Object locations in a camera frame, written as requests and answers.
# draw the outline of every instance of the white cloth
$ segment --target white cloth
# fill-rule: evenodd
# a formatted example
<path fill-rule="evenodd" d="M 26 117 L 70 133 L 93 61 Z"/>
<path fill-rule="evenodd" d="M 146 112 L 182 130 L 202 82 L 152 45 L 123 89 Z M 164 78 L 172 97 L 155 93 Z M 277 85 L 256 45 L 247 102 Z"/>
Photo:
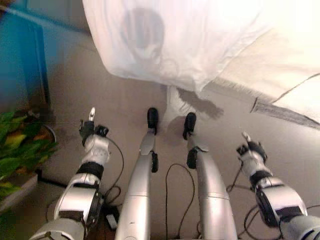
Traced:
<path fill-rule="evenodd" d="M 83 0 L 106 69 L 200 91 L 269 29 L 262 0 Z"/>

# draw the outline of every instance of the electrical cable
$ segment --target electrical cable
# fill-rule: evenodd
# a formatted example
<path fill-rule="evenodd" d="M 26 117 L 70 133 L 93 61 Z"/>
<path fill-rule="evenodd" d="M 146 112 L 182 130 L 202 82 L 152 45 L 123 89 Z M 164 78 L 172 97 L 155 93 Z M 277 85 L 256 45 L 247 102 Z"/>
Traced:
<path fill-rule="evenodd" d="M 241 161 L 241 166 L 238 170 L 238 172 L 236 173 L 235 177 L 234 177 L 234 180 L 232 182 L 232 184 L 228 185 L 226 187 L 226 192 L 227 193 L 231 193 L 231 191 L 234 189 L 234 188 L 238 188 L 238 189 L 244 189 L 244 190 L 249 190 L 250 192 L 253 192 L 253 190 L 247 186 L 243 186 L 243 185 L 239 185 L 239 184 L 236 184 L 237 180 L 238 180 L 238 177 L 241 173 L 241 170 L 242 170 L 242 167 L 243 167 L 244 163 Z"/>
<path fill-rule="evenodd" d="M 190 178 L 191 178 L 191 181 L 192 181 L 192 198 L 191 198 L 191 201 L 188 205 L 188 207 L 186 208 L 184 214 L 183 214 L 183 217 L 181 219 L 181 222 L 179 224 L 179 228 L 178 228 L 178 234 L 176 236 L 176 239 L 180 239 L 180 232 L 181 232 L 181 227 L 182 227 L 182 224 L 184 222 L 184 219 L 189 211 L 189 208 L 191 206 L 191 204 L 193 203 L 194 201 L 194 198 L 195 198 L 195 193 L 196 193 L 196 186 L 195 186 L 195 181 L 194 181 L 194 178 L 192 177 L 192 174 L 191 172 L 185 167 L 183 166 L 182 164 L 179 164 L 179 163 L 173 163 L 168 171 L 166 172 L 166 176 L 165 176 L 165 239 L 168 240 L 168 175 L 169 175 L 169 172 L 170 172 L 170 169 L 174 166 L 180 166 L 182 167 L 183 169 L 186 170 L 186 172 L 189 174 Z"/>
<path fill-rule="evenodd" d="M 106 202 L 106 205 L 109 205 L 111 203 L 113 203 L 121 194 L 121 187 L 119 187 L 118 185 L 113 186 L 113 188 L 111 189 L 118 189 L 118 193 L 115 197 L 113 197 L 111 200 L 109 200 L 108 202 Z M 105 195 L 105 200 L 108 198 L 108 195 L 111 193 L 112 191 L 110 190 L 106 195 Z"/>
<path fill-rule="evenodd" d="M 253 223 L 255 217 L 258 215 L 259 213 L 259 210 L 257 210 L 254 215 L 252 216 L 250 222 L 248 223 L 248 225 L 246 226 L 246 228 L 248 229 L 250 227 L 250 225 Z M 240 232 L 237 236 L 238 236 L 238 239 L 240 239 L 241 235 L 243 235 L 244 233 L 246 232 L 246 230 L 243 230 L 242 232 Z"/>
<path fill-rule="evenodd" d="M 123 152 L 121 151 L 120 147 L 118 146 L 118 144 L 116 144 L 115 141 L 113 141 L 111 138 L 105 136 L 106 139 L 108 139 L 111 143 L 113 143 L 113 145 L 119 150 L 119 153 L 121 155 L 121 161 L 122 161 L 122 166 L 121 166 L 121 170 L 120 170 L 120 173 L 118 175 L 118 177 L 115 179 L 114 183 L 111 185 L 111 187 L 105 192 L 104 194 L 104 200 L 106 201 L 107 199 L 107 196 L 110 194 L 110 192 L 112 191 L 113 188 L 117 188 L 119 190 L 119 193 L 116 197 L 114 197 L 112 199 L 112 201 L 109 201 L 109 204 L 114 202 L 121 194 L 121 188 L 119 186 L 116 186 L 117 182 L 119 181 L 122 173 L 124 172 L 124 167 L 125 167 L 125 158 L 124 158 L 124 154 Z"/>
<path fill-rule="evenodd" d="M 306 209 L 313 209 L 313 208 L 318 208 L 318 207 L 320 207 L 320 204 L 308 206 Z"/>
<path fill-rule="evenodd" d="M 253 215 L 253 217 L 252 217 L 252 219 L 251 219 L 251 221 L 249 222 L 248 225 L 247 225 L 247 220 L 248 220 L 248 218 L 249 218 L 249 215 L 250 215 L 256 208 L 258 208 L 258 205 L 253 206 L 253 207 L 248 211 L 248 213 L 246 214 L 246 216 L 245 216 L 245 218 L 244 218 L 243 227 L 244 227 L 245 233 L 246 233 L 251 239 L 253 239 L 253 240 L 279 240 L 279 239 L 281 239 L 281 238 L 282 238 L 281 233 L 280 233 L 280 235 L 279 235 L 277 238 L 264 239 L 264 238 L 257 238 L 257 237 L 255 237 L 251 232 L 249 232 L 248 228 L 249 228 L 249 226 L 251 225 L 251 223 L 253 222 L 254 218 L 258 215 L 258 212 L 259 212 L 259 211 L 257 211 L 257 212 Z"/>

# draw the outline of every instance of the plant leaf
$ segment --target plant leaf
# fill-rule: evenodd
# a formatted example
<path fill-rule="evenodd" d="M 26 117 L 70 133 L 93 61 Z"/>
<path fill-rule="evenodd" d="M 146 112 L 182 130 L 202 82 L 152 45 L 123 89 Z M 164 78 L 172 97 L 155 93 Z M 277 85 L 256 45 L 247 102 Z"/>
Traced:
<path fill-rule="evenodd" d="M 42 124 L 39 122 L 29 123 L 25 126 L 25 128 L 23 130 L 23 134 L 27 135 L 28 137 L 33 138 L 35 135 L 38 134 L 41 126 L 42 126 Z"/>
<path fill-rule="evenodd" d="M 0 114 L 0 124 L 11 122 L 14 115 L 15 115 L 14 111 L 1 113 Z"/>
<path fill-rule="evenodd" d="M 8 157 L 0 160 L 0 180 L 11 175 L 21 163 L 20 158 Z"/>
<path fill-rule="evenodd" d="M 16 134 L 17 132 L 14 132 L 13 134 L 10 133 L 6 136 L 4 145 L 9 147 L 10 149 L 16 149 L 20 146 L 21 142 L 27 137 L 27 135 L 23 134 Z"/>
<path fill-rule="evenodd" d="M 10 182 L 0 183 L 0 199 L 18 191 L 20 187 L 13 185 Z"/>
<path fill-rule="evenodd" d="M 21 123 L 27 118 L 27 116 L 16 117 L 11 120 L 8 132 L 11 133 L 19 128 Z"/>
<path fill-rule="evenodd" d="M 10 122 L 14 115 L 15 113 L 13 111 L 0 114 L 0 143 L 3 142 L 3 139 L 7 135 L 7 132 L 10 128 Z"/>

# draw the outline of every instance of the floor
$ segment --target floor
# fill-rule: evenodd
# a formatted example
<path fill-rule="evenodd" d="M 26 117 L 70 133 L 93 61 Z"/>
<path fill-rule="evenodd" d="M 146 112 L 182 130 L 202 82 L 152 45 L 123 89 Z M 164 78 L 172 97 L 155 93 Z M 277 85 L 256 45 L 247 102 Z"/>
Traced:
<path fill-rule="evenodd" d="M 263 143 L 269 157 L 267 164 L 276 176 L 295 188 L 307 206 L 320 203 L 318 130 L 250 113 L 252 97 L 215 85 L 209 84 L 196 95 L 157 83 L 112 76 L 87 37 L 67 39 L 49 29 L 44 31 L 44 44 L 55 115 L 52 126 L 59 142 L 58 152 L 43 166 L 44 177 L 67 184 L 75 174 L 85 153 L 78 133 L 80 119 L 86 119 L 94 106 L 95 122 L 109 128 L 108 136 L 117 142 L 124 154 L 124 171 L 118 182 L 122 194 L 114 203 L 121 204 L 147 130 L 147 110 L 149 107 L 158 109 L 159 171 L 151 177 L 151 239 L 165 236 L 165 176 L 171 164 L 186 165 L 187 143 L 182 138 L 182 130 L 189 111 L 196 112 L 195 131 L 208 144 L 226 185 L 232 183 L 240 166 L 236 148 L 244 142 L 241 132 L 246 130 L 253 139 Z M 113 145 L 110 151 L 111 158 L 102 177 L 102 192 L 111 186 L 121 169 L 119 152 Z M 197 173 L 195 170 L 191 173 L 197 185 Z M 169 174 L 168 182 L 168 232 L 173 238 L 191 198 L 192 186 L 189 176 L 179 168 Z M 242 175 L 239 182 L 248 184 Z M 255 197 L 236 189 L 230 198 L 240 232 L 246 212 L 255 204 Z M 313 213 L 320 216 L 317 209 Z M 199 219 L 196 196 L 182 225 L 182 238 L 197 236 Z M 259 217 L 252 224 L 252 233 L 265 239 L 278 235 L 277 230 L 263 225 Z"/>

